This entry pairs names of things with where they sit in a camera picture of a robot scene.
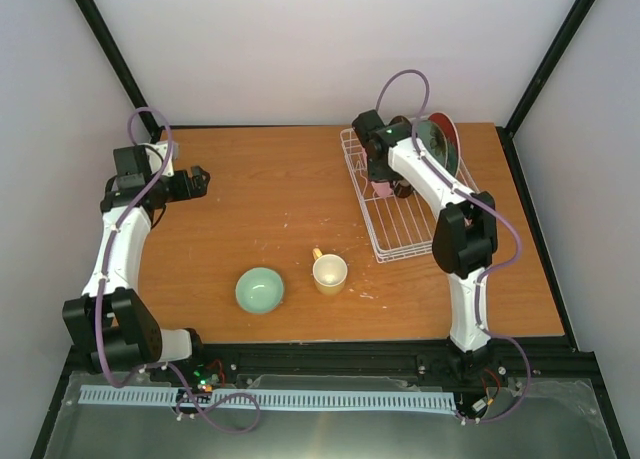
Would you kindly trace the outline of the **red teal flower plate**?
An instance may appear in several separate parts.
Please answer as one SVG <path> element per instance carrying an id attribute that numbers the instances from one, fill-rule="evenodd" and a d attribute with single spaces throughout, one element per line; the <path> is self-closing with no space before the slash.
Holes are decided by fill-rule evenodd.
<path id="1" fill-rule="evenodd" d="M 460 139 L 453 120 L 444 112 L 434 112 L 428 116 L 428 120 L 434 123 L 441 132 L 444 141 L 443 167 L 456 176 L 460 168 Z"/>

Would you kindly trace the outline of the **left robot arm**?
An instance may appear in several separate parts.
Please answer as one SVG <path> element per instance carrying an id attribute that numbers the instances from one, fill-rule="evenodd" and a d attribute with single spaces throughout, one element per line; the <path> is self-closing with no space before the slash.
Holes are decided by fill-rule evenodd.
<path id="1" fill-rule="evenodd" d="M 62 318 L 84 366 L 99 373 L 173 362 L 186 381 L 201 379 L 208 357 L 192 328 L 160 327 L 138 294 L 147 236 L 170 203 L 206 195 L 210 175 L 199 166 L 177 170 L 177 144 L 161 141 L 114 150 L 114 176 L 100 202 L 102 238 L 94 270 L 81 295 L 64 303 Z"/>

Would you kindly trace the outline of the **mint green bowl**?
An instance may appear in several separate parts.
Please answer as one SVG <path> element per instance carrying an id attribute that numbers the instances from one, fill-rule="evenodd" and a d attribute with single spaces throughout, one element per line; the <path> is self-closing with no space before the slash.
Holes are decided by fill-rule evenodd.
<path id="1" fill-rule="evenodd" d="M 276 309 L 284 296 L 284 282 L 273 269 L 256 267 L 238 279 L 235 297 L 238 306 L 251 314 L 266 314 Z"/>

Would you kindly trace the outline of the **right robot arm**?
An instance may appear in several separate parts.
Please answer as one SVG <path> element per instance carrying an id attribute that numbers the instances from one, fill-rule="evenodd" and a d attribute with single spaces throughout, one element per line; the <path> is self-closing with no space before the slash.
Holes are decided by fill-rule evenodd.
<path id="1" fill-rule="evenodd" d="M 459 354 L 453 367 L 469 369 L 488 357 L 483 274 L 492 265 L 498 237 L 496 218 L 485 208 L 495 201 L 457 179 L 459 149 L 434 116 L 414 130 L 403 116 L 386 123 L 368 110 L 354 119 L 352 129 L 364 149 L 369 181 L 388 183 L 398 197 L 417 193 L 436 219 L 431 254 L 449 282 L 449 341 Z"/>

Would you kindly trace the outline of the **black rimmed beige plate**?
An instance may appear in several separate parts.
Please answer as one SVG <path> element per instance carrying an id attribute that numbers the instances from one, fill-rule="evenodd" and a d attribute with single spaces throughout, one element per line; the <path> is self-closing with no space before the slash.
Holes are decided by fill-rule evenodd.
<path id="1" fill-rule="evenodd" d="M 402 115 L 397 115 L 393 117 L 390 121 L 390 124 L 391 125 L 404 124 L 406 128 L 411 129 L 410 120 L 407 117 Z M 401 199 L 407 198 L 412 194 L 412 192 L 413 192 L 412 186 L 404 179 L 395 181 L 393 183 L 393 194 L 397 198 L 401 198 Z"/>

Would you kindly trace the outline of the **mint plate with flower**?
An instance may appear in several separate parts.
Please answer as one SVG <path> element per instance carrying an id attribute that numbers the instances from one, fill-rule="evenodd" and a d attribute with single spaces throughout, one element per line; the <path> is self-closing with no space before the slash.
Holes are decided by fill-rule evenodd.
<path id="1" fill-rule="evenodd" d="M 455 176 L 459 165 L 458 152 L 441 127 L 431 120 L 422 120 L 418 124 L 417 135 L 435 160 Z"/>

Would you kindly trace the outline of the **yellow mug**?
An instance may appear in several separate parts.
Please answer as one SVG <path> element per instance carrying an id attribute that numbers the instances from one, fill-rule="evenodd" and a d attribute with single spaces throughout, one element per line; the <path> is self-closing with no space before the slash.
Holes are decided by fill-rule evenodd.
<path id="1" fill-rule="evenodd" d="M 327 296 L 340 293 L 348 276 L 345 260 L 336 254 L 325 254 L 319 248 L 314 248 L 312 255 L 312 276 L 318 291 Z"/>

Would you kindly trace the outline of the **pink plate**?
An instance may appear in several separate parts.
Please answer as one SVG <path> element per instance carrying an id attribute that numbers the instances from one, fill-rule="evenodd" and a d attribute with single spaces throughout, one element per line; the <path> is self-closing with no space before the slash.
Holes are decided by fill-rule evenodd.
<path id="1" fill-rule="evenodd" d="M 387 198 L 393 195 L 393 188 L 388 182 L 372 182 L 371 186 L 376 197 Z"/>

